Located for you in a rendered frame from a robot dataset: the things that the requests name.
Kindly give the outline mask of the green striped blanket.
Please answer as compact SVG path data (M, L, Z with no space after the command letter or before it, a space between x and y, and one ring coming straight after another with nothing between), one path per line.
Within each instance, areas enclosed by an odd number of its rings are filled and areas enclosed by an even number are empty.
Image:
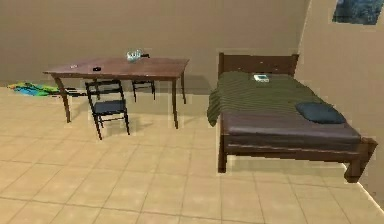
M287 74L268 74L268 78L268 82L257 82L251 73L222 73L209 95L208 123L214 127L224 111L295 113L298 103L323 103L309 87Z

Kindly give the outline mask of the green and blue cloth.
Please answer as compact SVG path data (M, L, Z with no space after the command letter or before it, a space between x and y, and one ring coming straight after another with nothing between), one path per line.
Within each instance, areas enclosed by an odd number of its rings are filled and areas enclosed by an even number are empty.
M29 96L52 96L60 93L57 87L34 84L29 82L21 82L8 85L8 88Z

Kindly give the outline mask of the brown wooden bed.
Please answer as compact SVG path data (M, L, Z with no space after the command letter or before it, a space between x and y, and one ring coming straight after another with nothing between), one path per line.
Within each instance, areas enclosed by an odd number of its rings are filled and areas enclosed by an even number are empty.
M221 53L218 79L224 72L287 74L294 78L299 56L252 56ZM343 124L318 124L295 113L224 111L220 126L218 171L226 171L227 157L252 156L338 162L348 165L344 178L356 183L362 176L377 142Z

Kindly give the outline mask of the dark blue framed picture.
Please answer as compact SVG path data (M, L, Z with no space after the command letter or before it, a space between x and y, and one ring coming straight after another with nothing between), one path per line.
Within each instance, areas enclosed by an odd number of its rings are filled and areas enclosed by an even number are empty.
M358 25L376 25L384 0L337 0L332 21Z

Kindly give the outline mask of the black folding chair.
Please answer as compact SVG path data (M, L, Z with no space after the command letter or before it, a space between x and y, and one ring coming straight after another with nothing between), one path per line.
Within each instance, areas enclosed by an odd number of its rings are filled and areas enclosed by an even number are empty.
M101 128L106 122L105 116L121 114L120 120L125 122L127 134L130 134L129 116L126 99L120 80L92 81L85 83L86 95L91 109L91 115L99 139L102 139ZM120 94L119 99L101 100L102 95Z
M132 80L132 90L134 95L134 101L137 101L136 91L138 89L150 88L153 94L153 99L156 99L156 88L153 80Z

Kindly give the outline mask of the clear glass bowl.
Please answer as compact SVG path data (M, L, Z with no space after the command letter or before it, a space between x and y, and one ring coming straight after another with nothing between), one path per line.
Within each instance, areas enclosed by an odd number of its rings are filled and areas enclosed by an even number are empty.
M128 51L126 53L126 58L129 62L135 62L141 58L142 51L140 49L136 49L133 51Z

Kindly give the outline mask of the brown wooden table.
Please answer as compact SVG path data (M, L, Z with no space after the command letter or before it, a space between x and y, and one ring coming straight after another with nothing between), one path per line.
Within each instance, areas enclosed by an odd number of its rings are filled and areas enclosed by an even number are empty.
M67 123L71 122L71 113L67 93L62 82L64 78L169 81L172 84L174 126L178 129L176 86L177 80L180 80L183 102L186 102L184 80L188 62L188 59L154 57L142 58L135 62L129 62L125 58L97 58L51 68L44 71L44 74L49 74L59 88ZM78 67L70 69L70 65L77 65ZM101 67L101 71L93 71L94 67Z

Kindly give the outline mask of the dark blue pillow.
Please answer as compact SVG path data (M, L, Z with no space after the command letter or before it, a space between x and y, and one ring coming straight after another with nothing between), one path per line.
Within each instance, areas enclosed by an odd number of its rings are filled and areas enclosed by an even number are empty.
M343 124L344 116L331 105L317 102L302 102L295 105L305 119L318 124Z

